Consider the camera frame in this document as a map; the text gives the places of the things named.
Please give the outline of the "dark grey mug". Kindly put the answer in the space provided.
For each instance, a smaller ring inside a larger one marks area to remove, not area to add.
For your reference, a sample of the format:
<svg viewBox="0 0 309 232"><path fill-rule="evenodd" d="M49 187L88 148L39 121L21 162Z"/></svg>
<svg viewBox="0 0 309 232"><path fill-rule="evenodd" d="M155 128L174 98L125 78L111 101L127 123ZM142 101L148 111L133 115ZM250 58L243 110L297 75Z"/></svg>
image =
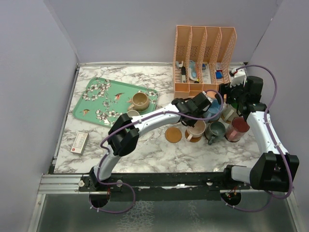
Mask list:
<svg viewBox="0 0 309 232"><path fill-rule="evenodd" d="M225 131L226 128L223 123L219 121L210 123L204 132L205 137L208 140L208 145L220 141L224 137Z"/></svg>

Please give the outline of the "light blue mug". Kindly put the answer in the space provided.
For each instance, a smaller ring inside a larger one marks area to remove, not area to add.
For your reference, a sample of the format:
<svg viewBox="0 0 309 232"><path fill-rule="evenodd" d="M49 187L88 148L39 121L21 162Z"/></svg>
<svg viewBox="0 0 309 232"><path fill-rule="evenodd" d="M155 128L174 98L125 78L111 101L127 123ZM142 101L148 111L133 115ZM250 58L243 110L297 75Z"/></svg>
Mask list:
<svg viewBox="0 0 309 232"><path fill-rule="evenodd" d="M206 122L213 122L213 121L218 121L220 116L221 116L221 111L220 111L220 104L216 99L212 99L212 104L208 108L207 112L203 114L204 118L210 118L210 120L206 120Z"/></svg>

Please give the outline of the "grey white mug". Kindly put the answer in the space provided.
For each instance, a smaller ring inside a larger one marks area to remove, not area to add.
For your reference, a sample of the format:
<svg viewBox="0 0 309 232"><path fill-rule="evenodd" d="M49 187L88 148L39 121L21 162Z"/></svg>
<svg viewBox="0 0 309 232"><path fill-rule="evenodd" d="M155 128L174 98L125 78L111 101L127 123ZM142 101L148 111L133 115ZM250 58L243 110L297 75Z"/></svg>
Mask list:
<svg viewBox="0 0 309 232"><path fill-rule="evenodd" d="M136 111L136 110L129 110L129 111L127 111L127 115L128 115L129 117L134 117L134 116L139 116L140 114L139 114L139 112Z"/></svg>

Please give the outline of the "pale pink mug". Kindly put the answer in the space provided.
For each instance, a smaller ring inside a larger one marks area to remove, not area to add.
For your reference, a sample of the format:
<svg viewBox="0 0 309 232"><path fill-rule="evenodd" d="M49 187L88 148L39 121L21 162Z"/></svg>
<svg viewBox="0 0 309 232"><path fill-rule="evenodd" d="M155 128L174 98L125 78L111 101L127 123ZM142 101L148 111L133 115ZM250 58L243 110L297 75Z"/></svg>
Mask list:
<svg viewBox="0 0 309 232"><path fill-rule="evenodd" d="M192 138L192 137L199 137L199 136L202 136L204 131L206 130L206 123L202 120L199 120L195 123L194 126L192 127L187 127L186 129L189 133L189 140Z"/></svg>

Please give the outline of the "pink red mug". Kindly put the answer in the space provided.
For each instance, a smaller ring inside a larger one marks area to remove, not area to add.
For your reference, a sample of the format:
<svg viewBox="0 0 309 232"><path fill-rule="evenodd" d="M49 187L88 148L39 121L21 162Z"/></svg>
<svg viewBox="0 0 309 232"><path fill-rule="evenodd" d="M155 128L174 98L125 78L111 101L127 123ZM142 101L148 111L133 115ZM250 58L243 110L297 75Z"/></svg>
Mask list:
<svg viewBox="0 0 309 232"><path fill-rule="evenodd" d="M229 142L238 142L243 137L243 135L249 131L249 129L250 126L243 117L236 117L227 127L225 132L225 138Z"/></svg>

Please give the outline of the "light orange wooden coaster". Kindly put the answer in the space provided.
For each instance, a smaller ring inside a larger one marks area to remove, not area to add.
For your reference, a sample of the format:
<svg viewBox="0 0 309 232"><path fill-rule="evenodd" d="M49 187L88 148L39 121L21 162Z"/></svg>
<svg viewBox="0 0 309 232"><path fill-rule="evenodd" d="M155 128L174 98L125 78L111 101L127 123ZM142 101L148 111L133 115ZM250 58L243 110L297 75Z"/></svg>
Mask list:
<svg viewBox="0 0 309 232"><path fill-rule="evenodd" d="M182 138L182 132L177 127L170 127L165 132L165 138L170 143L177 143Z"/></svg>

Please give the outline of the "green floral mug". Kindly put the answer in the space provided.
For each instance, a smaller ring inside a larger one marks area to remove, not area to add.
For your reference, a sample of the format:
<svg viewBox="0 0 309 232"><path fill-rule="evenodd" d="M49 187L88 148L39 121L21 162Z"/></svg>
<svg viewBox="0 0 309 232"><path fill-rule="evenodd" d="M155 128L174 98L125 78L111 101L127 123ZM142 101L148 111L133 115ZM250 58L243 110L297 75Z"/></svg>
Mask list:
<svg viewBox="0 0 309 232"><path fill-rule="evenodd" d="M237 103L226 104L221 113L221 118L224 122L230 124L234 118L238 117L237 106Z"/></svg>

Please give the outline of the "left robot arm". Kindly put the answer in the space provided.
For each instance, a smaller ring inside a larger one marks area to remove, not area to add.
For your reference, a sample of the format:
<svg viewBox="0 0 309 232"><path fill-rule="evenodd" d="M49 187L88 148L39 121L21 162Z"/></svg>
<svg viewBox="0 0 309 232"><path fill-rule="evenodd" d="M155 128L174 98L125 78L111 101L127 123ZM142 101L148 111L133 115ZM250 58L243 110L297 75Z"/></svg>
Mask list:
<svg viewBox="0 0 309 232"><path fill-rule="evenodd" d="M106 152L90 171L93 174L91 187L97 191L103 190L120 158L133 152L144 134L179 122L193 127L197 121L202 120L212 102L205 92L201 92L193 98L175 98L165 107L141 116L129 117L127 113L119 116L100 144Z"/></svg>

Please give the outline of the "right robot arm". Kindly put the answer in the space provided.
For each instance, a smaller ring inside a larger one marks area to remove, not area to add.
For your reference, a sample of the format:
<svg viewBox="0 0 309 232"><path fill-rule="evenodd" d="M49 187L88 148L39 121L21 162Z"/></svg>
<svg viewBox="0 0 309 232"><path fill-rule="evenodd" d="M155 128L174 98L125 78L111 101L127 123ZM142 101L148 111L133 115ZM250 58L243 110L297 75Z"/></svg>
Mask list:
<svg viewBox="0 0 309 232"><path fill-rule="evenodd" d="M232 165L222 176L222 184L233 189L244 182L253 189L288 192L299 166L299 159L281 144L272 126L267 106L260 102L263 79L248 76L241 83L220 84L219 93L226 96L227 104L237 104L237 110L252 130L260 158L252 168Z"/></svg>

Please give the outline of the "beige ceramic mug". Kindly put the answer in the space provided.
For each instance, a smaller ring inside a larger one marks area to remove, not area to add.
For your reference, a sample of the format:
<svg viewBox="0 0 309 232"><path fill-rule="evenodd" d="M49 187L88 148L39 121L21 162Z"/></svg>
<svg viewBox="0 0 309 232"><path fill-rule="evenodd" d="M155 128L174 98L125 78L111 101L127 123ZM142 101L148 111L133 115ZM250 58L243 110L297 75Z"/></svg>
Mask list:
<svg viewBox="0 0 309 232"><path fill-rule="evenodd" d="M128 111L135 110L138 112L142 112L148 109L150 105L150 100L145 93L136 93L129 101L130 106L128 107Z"/></svg>

